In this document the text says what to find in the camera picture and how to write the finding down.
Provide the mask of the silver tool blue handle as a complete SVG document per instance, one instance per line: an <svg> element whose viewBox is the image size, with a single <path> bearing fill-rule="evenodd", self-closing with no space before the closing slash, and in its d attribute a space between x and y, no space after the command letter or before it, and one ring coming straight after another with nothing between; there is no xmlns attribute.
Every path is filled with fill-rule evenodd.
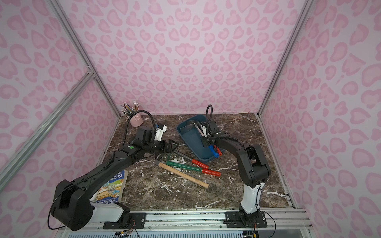
<svg viewBox="0 0 381 238"><path fill-rule="evenodd" d="M200 124L201 124L200 122L196 122L196 123L194 123L194 126L196 127L196 129L198 130L200 135L204 137L203 132L200 128ZM214 155L215 158L218 158L220 156L220 154L215 150L213 145L208 146L208 148L212 152L212 154Z"/></svg>

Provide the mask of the teal plastic storage box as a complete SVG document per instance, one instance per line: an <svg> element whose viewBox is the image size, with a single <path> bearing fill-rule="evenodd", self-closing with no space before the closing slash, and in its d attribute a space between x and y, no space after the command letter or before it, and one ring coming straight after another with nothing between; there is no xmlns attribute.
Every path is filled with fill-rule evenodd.
<svg viewBox="0 0 381 238"><path fill-rule="evenodd" d="M177 125L177 132L197 159L203 163L208 163L215 157L208 147L203 147L201 135L195 126L189 126L189 122L193 121L206 122L206 117L205 115L196 115L181 122Z"/></svg>

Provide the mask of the grey hoe red handle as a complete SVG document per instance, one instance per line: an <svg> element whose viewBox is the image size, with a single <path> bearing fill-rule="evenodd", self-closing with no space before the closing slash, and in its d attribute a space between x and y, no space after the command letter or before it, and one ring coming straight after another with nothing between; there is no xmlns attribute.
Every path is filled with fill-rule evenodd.
<svg viewBox="0 0 381 238"><path fill-rule="evenodd" d="M178 128L180 137L196 157L203 161L213 160L222 156L222 151L216 146L204 147L204 129L200 129L197 121L187 121L186 125Z"/></svg>

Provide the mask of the wooden handle hammer tool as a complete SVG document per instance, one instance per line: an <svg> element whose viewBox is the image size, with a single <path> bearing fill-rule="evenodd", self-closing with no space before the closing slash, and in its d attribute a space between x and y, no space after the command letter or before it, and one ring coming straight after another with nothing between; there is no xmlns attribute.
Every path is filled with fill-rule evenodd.
<svg viewBox="0 0 381 238"><path fill-rule="evenodd" d="M181 172L181 171L179 171L179 170L177 170L177 169L175 169L175 168L173 168L171 166L168 166L166 164L163 164L163 163L159 162L158 160L155 160L154 164L156 166L159 166L159 167L161 167L161 168L163 168L163 169L165 169L167 171L170 171L170 172L172 172L172 173L174 173L176 175L179 175L179 176L185 178L186 180L192 181L192 182L194 182L194 183L196 183L196 184L198 184L198 185L200 185L200 186L202 186L204 188L209 188L209 184L208 183L200 181L200 180L198 180L198 179L196 179L196 178L194 178L192 176L189 176L189 175L187 175L187 174L185 174L185 173L183 173L183 172Z"/></svg>

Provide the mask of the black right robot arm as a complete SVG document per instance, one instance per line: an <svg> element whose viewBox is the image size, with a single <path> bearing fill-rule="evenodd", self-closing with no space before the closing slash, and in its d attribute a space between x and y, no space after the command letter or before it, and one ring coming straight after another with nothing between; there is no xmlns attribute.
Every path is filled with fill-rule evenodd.
<svg viewBox="0 0 381 238"><path fill-rule="evenodd" d="M271 168L258 144L244 143L230 134L221 131L212 119L213 106L208 105L205 112L206 122L201 141L204 147L222 148L237 159L238 171L244 183L244 197L239 207L239 221L247 227L252 227L256 219L262 215L260 197L263 187L271 175Z"/></svg>

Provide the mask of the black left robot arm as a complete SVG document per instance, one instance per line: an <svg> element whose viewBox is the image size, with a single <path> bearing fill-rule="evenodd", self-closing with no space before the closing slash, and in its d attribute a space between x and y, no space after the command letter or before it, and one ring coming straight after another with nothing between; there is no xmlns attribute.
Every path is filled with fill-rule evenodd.
<svg viewBox="0 0 381 238"><path fill-rule="evenodd" d="M78 231L88 223L103 223L106 229L133 228L137 221L128 207L120 202L105 204L90 199L106 182L143 159L145 154L171 153L179 146L172 139L156 140L158 128L154 119L151 122L152 129L138 128L133 140L124 141L110 160L72 181L61 181L56 187L48 217L56 218L72 231Z"/></svg>

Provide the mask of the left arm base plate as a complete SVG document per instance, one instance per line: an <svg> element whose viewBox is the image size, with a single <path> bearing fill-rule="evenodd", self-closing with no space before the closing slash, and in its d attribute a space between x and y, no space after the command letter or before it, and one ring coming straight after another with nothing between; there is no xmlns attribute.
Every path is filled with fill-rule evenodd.
<svg viewBox="0 0 381 238"><path fill-rule="evenodd" d="M129 229L143 229L146 222L146 213L129 212L124 215L117 222L105 222L103 225L104 230L129 230Z"/></svg>

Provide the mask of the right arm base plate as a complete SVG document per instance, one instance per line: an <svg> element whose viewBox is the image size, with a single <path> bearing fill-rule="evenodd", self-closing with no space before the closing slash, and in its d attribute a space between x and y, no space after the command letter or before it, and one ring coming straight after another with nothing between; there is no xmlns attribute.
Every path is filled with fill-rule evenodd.
<svg viewBox="0 0 381 238"><path fill-rule="evenodd" d="M225 212L227 228L267 228L267 220L263 211L246 214L244 211Z"/></svg>

